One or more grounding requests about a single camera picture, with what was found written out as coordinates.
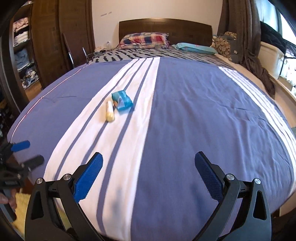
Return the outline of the person's left hand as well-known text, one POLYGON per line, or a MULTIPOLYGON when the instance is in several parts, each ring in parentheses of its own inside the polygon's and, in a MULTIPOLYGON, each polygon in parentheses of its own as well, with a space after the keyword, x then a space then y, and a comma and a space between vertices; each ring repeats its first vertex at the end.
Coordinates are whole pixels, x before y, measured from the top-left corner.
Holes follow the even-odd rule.
POLYGON ((16 190, 12 189, 11 190, 11 196, 7 197, 3 193, 0 194, 0 203, 1 204, 9 204, 12 209, 17 208, 16 204, 16 190))

